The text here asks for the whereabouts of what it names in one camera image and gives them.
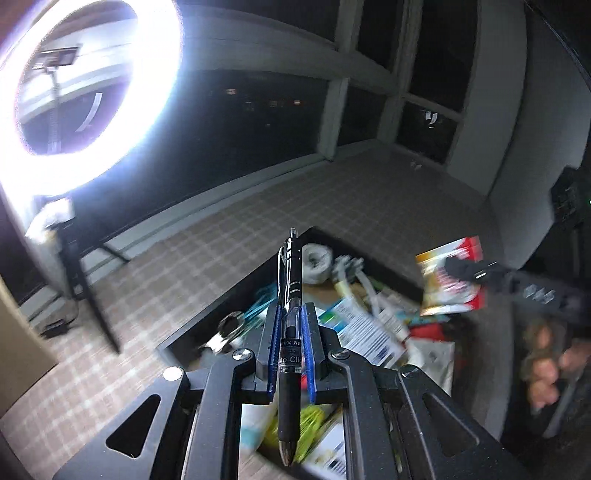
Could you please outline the person right hand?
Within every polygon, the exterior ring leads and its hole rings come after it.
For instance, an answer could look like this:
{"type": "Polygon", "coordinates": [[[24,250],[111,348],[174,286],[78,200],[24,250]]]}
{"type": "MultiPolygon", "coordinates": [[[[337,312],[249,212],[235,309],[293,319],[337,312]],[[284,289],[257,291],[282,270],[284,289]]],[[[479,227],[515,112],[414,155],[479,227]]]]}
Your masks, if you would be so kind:
{"type": "Polygon", "coordinates": [[[548,324],[534,324],[525,333],[528,355],[522,363],[521,378],[527,384],[527,398],[534,412],[558,401],[557,382],[562,374],[582,371],[590,359],[590,341],[575,339],[556,356],[552,353],[554,334],[548,324]]]}

